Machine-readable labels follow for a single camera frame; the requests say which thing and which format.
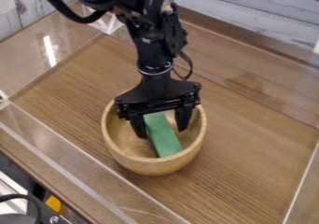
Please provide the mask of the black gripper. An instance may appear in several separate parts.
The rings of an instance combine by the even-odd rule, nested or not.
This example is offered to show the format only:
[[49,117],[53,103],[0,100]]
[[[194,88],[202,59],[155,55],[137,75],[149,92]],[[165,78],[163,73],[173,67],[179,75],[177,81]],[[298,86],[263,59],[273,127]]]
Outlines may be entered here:
[[134,115],[166,110],[175,111],[179,132],[183,132],[189,127],[193,111],[199,105],[199,91],[198,82],[177,80],[170,74],[143,76],[139,85],[115,98],[119,116],[122,119],[130,119],[137,136],[146,139],[147,131],[143,116]]

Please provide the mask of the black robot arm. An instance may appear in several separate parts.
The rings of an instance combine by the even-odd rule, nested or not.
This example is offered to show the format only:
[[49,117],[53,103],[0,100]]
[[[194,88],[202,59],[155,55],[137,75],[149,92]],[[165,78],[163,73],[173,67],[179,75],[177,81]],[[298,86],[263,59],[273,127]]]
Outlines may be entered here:
[[139,85],[115,98],[119,117],[127,119],[137,136],[147,136],[145,116],[173,110],[178,128],[189,128],[193,111],[199,105],[201,85],[178,73],[175,59],[187,59],[189,44],[179,20],[175,0],[78,0],[91,7],[91,15],[81,16],[63,0],[49,0],[61,13],[78,23],[95,22],[113,12],[126,25],[138,49]]

